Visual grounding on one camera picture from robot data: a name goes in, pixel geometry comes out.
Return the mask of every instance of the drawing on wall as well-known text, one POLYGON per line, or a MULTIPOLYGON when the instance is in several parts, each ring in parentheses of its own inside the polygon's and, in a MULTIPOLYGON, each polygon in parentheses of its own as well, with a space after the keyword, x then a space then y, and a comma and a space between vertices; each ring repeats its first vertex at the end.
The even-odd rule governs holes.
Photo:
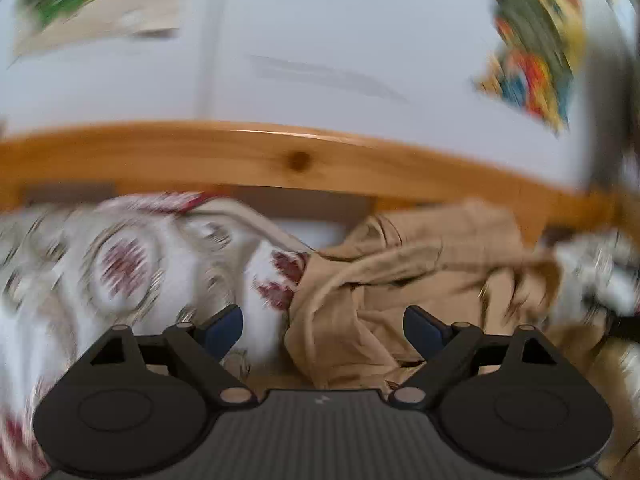
POLYGON ((180 0, 18 0, 16 54, 178 26, 180 0))
POLYGON ((478 89, 548 124, 568 125, 574 74, 585 32, 581 0, 496 0, 495 26, 504 46, 492 57, 478 89))

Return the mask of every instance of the wood knot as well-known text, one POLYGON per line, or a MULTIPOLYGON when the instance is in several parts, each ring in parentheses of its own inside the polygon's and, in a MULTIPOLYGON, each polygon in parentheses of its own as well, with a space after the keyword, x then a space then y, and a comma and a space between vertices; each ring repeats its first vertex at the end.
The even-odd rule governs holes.
POLYGON ((302 173, 311 167, 311 155, 306 152, 292 152, 287 156, 287 166, 290 170, 302 173))

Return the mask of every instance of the brown fabric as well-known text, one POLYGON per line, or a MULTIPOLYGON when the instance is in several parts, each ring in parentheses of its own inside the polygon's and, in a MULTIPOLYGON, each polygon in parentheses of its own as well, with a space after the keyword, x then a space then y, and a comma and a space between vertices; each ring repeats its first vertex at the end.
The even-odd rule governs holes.
POLYGON ((622 367, 629 343, 611 339, 598 349, 603 326, 554 326, 546 336, 596 388, 613 413, 613 435, 598 469, 611 480, 638 480, 640 446, 632 446, 640 436, 640 424, 622 367))
POLYGON ((558 282, 551 257, 523 247, 505 210, 470 201, 375 216, 311 256, 285 345, 316 388, 388 393, 421 362, 402 330, 410 304, 510 334, 546 313, 558 282))

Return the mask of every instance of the wooden headboard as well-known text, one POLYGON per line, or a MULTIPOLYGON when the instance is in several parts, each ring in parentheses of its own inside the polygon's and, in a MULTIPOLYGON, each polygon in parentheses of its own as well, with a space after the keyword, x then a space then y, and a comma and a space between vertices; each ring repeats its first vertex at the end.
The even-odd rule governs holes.
POLYGON ((274 124, 139 122, 35 132, 0 142, 0 207, 46 183, 110 183, 119 193, 267 186, 375 198, 376 210, 479 197, 510 208, 524 238, 548 224, 611 224, 615 202, 415 146, 274 124))

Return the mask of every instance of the gray ribbed panel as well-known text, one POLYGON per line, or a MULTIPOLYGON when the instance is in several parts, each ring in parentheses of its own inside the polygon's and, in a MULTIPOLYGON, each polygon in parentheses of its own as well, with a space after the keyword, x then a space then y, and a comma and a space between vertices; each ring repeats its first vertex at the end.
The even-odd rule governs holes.
MULTIPOLYGON (((73 476, 53 473, 50 480, 73 476)), ((255 410, 221 416, 206 441, 149 480, 501 480, 461 458, 427 416, 373 391, 271 392, 255 410)), ((558 477, 602 480, 591 469, 558 477)))

